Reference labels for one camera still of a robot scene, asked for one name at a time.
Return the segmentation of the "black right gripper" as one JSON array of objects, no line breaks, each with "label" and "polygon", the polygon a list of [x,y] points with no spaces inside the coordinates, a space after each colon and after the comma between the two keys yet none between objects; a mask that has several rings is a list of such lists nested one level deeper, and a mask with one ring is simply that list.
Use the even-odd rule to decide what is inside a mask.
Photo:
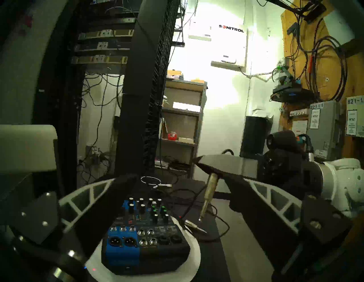
[{"label": "black right gripper", "polygon": [[258,160],[234,155],[203,155],[194,159],[194,163],[207,174],[217,174],[220,178],[227,175],[258,180],[276,186],[292,196],[303,200],[308,192],[303,181],[303,167],[306,157],[282,149],[267,151]]}]

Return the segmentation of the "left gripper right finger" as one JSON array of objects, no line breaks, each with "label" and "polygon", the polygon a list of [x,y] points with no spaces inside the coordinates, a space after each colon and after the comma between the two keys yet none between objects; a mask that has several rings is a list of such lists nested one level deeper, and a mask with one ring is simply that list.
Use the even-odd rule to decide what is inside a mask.
[{"label": "left gripper right finger", "polygon": [[318,194],[303,200],[278,187],[227,176],[230,205],[243,215],[271,262],[273,274],[316,274],[320,259],[339,248],[352,221]]}]

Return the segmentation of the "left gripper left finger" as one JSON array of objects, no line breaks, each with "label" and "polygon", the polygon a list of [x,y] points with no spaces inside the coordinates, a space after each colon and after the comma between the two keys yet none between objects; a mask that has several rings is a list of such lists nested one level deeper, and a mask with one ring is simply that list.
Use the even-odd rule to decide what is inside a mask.
[{"label": "left gripper left finger", "polygon": [[136,174],[86,185],[62,199],[46,192],[12,215],[12,246],[39,258],[89,258],[137,182]]}]

